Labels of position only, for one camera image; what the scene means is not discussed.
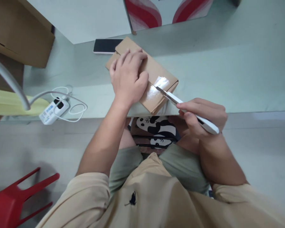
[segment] panda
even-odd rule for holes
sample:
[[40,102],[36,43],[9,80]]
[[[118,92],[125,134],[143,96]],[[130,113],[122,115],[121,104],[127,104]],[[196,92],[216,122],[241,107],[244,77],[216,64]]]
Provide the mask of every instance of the panda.
[[151,139],[150,140],[150,144],[157,146],[157,145],[161,145],[161,146],[169,146],[172,143],[171,140],[169,139]]
[[168,121],[166,116],[139,117],[136,125],[153,135],[162,135],[169,138],[176,137],[176,128]]

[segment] floor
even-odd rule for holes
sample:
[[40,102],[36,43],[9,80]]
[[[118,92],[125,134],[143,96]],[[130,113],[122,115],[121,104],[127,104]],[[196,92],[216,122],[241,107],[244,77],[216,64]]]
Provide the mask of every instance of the floor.
[[[41,122],[0,125],[0,190],[38,166],[39,175],[23,182],[21,188],[60,173],[57,182],[27,202],[23,217],[58,200],[100,123],[101,119],[82,119],[56,121],[51,126]],[[224,135],[250,184],[285,208],[285,112],[230,114]],[[36,226],[43,215],[22,227]]]

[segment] forearm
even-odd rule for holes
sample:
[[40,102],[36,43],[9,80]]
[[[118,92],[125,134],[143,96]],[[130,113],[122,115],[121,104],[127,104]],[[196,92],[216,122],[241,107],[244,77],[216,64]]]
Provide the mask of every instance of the forearm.
[[109,112],[88,144],[76,175],[99,172],[109,176],[129,108],[116,100],[113,101]]
[[244,172],[235,160],[223,134],[199,143],[200,160],[205,176],[221,185],[247,183]]

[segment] white utility knife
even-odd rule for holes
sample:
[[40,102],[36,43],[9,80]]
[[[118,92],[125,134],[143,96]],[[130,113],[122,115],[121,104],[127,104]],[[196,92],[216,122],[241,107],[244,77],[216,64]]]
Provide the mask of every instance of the white utility knife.
[[[162,95],[164,95],[166,98],[168,98],[172,104],[174,104],[175,106],[179,103],[183,103],[183,101],[181,101],[180,99],[178,99],[176,96],[174,96],[172,93],[170,92],[166,92],[163,91],[161,88],[156,87],[156,89],[161,92]],[[217,126],[215,126],[213,123],[211,123],[209,120],[200,117],[198,115],[195,115],[199,124],[209,133],[213,134],[213,135],[217,135],[219,133],[219,128]]]

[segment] green shorts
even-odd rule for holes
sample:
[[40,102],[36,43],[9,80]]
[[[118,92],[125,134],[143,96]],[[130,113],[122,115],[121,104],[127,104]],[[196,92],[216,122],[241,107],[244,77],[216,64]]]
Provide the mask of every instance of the green shorts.
[[[158,156],[171,176],[177,177],[185,189],[207,194],[209,182],[203,174],[198,155],[171,144]],[[131,172],[143,161],[138,146],[120,149],[111,167],[109,188],[111,197],[118,191]]]

